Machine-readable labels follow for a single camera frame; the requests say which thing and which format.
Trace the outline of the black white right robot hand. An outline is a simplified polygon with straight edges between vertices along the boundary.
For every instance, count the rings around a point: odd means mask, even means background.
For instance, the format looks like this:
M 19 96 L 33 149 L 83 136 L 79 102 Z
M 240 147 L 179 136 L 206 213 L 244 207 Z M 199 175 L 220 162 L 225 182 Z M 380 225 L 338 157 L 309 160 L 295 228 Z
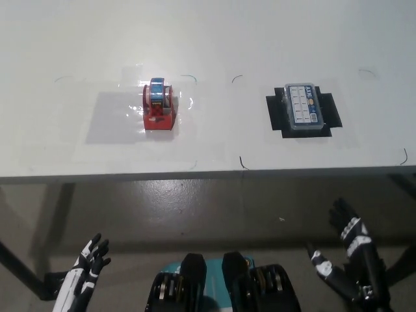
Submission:
M 370 291 L 370 295 L 377 298 L 386 295 L 384 264 L 364 221 L 343 198 L 334 201 L 329 218 L 346 250 L 348 269 L 335 266 L 309 243 L 308 256 L 318 277 L 350 301 L 357 300 L 363 291 Z

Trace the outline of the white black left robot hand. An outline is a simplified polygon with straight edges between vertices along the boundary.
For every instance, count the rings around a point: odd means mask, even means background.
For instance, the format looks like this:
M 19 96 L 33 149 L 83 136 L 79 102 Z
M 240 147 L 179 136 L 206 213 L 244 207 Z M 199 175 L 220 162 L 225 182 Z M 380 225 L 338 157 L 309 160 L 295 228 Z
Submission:
M 111 262 L 107 257 L 109 240 L 97 233 L 81 250 L 72 268 L 66 273 L 52 312 L 86 311 L 99 275 Z

